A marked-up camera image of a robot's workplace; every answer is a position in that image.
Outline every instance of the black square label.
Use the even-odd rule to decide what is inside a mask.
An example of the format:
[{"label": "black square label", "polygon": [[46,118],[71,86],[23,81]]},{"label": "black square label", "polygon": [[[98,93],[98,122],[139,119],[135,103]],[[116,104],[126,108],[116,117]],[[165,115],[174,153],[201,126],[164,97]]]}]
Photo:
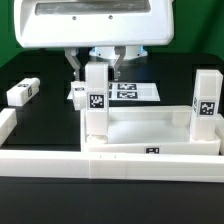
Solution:
[{"label": "black square label", "polygon": [[201,102],[199,115],[213,116],[215,113],[215,102]]},{"label": "black square label", "polygon": [[159,148],[146,148],[145,153],[147,154],[159,154]]},{"label": "black square label", "polygon": [[118,90],[137,90],[136,84],[118,84]]},{"label": "black square label", "polygon": [[26,88],[28,86],[28,84],[19,84],[17,87],[23,87]]},{"label": "black square label", "polygon": [[117,92],[117,98],[118,99],[138,99],[138,93],[120,91],[120,92]]},{"label": "black square label", "polygon": [[84,91],[84,90],[85,90],[84,87],[77,87],[77,88],[75,88],[75,91]]},{"label": "black square label", "polygon": [[90,94],[89,95],[89,108],[97,109],[104,108],[104,95],[103,94]]},{"label": "black square label", "polygon": [[32,96],[32,87],[30,87],[29,89],[28,89],[28,97],[31,97]]}]

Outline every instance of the white block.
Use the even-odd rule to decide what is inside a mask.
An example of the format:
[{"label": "white block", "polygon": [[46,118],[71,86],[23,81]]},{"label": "white block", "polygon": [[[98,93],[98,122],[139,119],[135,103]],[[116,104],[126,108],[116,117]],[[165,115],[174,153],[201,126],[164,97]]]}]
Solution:
[{"label": "white block", "polygon": [[40,80],[37,78],[23,79],[16,86],[7,91],[9,106],[21,107],[39,92]]},{"label": "white block", "polygon": [[197,70],[190,124],[194,140],[214,139],[222,80],[218,70]]},{"label": "white block", "polygon": [[86,92],[86,133],[107,135],[108,63],[90,62],[86,65]]},{"label": "white block", "polygon": [[75,110],[86,107],[86,84],[85,82],[71,82],[72,99]]},{"label": "white block", "polygon": [[17,124],[15,109],[4,109],[0,113],[0,146],[8,138]]},{"label": "white block", "polygon": [[85,72],[87,92],[108,91],[108,63],[89,62]]},{"label": "white block", "polygon": [[195,96],[219,101],[223,76],[218,70],[197,70]]},{"label": "white block", "polygon": [[107,135],[108,132],[108,101],[107,94],[97,94],[102,99],[104,108],[87,108],[86,110],[86,132],[87,135]]},{"label": "white block", "polygon": [[126,179],[126,155],[96,153],[89,161],[89,178]]},{"label": "white block", "polygon": [[194,140],[212,141],[215,136],[215,119],[191,117],[190,133]]}]

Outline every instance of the white enclosure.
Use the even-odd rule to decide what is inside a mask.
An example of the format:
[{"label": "white enclosure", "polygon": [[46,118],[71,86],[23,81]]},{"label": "white enclosure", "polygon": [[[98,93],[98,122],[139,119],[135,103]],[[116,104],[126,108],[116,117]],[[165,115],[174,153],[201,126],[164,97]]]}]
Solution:
[{"label": "white enclosure", "polygon": [[172,0],[15,0],[15,31],[23,47],[168,44]]}]

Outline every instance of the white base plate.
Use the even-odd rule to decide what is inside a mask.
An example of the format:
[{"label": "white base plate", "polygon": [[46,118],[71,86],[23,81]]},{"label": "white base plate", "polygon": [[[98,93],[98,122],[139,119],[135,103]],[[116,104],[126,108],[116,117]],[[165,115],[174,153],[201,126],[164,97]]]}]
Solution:
[{"label": "white base plate", "polygon": [[[173,123],[178,113],[185,114],[184,125]],[[213,141],[191,138],[190,117],[188,106],[109,108],[108,144],[96,144],[87,141],[85,110],[82,110],[81,148],[83,152],[218,155],[217,135]]]}]

